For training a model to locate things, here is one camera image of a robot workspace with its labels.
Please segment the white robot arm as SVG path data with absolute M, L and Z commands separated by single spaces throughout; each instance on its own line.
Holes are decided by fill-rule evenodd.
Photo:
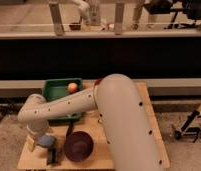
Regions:
M 123 74 L 111 74 L 92 87 L 48 102 L 30 95 L 18 113 L 35 139 L 48 129 L 48 120 L 96 110 L 102 116 L 116 171 L 164 171 L 154 130 L 135 83 Z

